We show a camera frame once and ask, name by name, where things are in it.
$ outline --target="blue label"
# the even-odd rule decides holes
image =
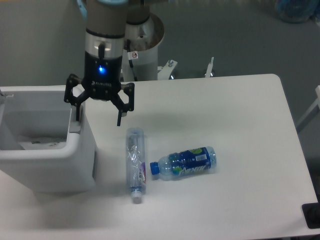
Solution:
[[[205,147],[173,153],[168,157],[174,175],[180,176],[211,168],[210,156]]]

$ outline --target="blue plastic bottle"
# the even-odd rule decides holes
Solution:
[[[201,173],[216,165],[215,150],[207,146],[164,156],[158,162],[151,162],[150,168],[152,175],[182,177],[192,173]]]

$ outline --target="plastic water bottle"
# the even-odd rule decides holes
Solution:
[[[216,165],[215,150],[207,146],[164,156],[158,162],[151,162],[150,168],[152,175],[183,177],[192,173],[201,173]]]
[[[141,128],[126,131],[126,185],[134,203],[146,190],[145,137]]]

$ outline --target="white plastic container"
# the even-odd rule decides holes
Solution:
[[[97,147],[84,107],[77,122],[64,86],[1,90],[0,170],[36,192],[92,189]]]

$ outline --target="crushed plastic bottle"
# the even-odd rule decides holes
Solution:
[[[146,190],[145,137],[141,128],[126,131],[126,185],[135,204]]]

